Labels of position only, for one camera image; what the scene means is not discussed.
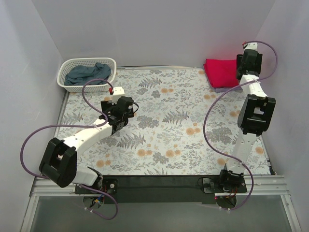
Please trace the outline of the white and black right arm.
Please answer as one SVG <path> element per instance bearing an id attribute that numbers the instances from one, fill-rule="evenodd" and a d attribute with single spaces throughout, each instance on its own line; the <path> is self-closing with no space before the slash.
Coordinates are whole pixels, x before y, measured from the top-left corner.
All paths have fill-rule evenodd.
<path id="1" fill-rule="evenodd" d="M 260 85 L 261 64 L 262 54 L 257 51 L 256 43 L 250 43 L 243 54 L 237 55 L 236 78 L 246 99 L 238 116 L 239 133 L 232 152 L 234 158 L 220 171 L 219 186 L 223 191 L 246 190 L 243 164 L 258 137 L 268 130 L 274 112 L 276 100 L 267 96 Z"/>

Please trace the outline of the red t shirt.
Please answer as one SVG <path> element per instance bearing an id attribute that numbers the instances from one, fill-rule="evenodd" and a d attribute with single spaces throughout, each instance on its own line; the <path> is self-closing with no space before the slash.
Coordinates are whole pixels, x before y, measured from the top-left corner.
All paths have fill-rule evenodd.
<path id="1" fill-rule="evenodd" d="M 232 88 L 239 84 L 236 78 L 237 62 L 235 59 L 206 59 L 203 67 L 213 88 Z"/>

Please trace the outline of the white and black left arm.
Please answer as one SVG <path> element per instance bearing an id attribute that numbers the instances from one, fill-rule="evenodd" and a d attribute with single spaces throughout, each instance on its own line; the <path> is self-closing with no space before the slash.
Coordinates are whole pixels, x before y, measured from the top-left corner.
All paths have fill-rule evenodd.
<path id="1" fill-rule="evenodd" d="M 116 103 L 102 101 L 102 112 L 107 120 L 101 115 L 92 128 L 83 129 L 63 140 L 50 140 L 39 165 L 41 174 L 61 188 L 73 183 L 101 190 L 103 175 L 93 168 L 78 166 L 78 155 L 125 127 L 128 119 L 134 116 L 135 104 L 131 97 L 125 96 L 120 97 Z"/>

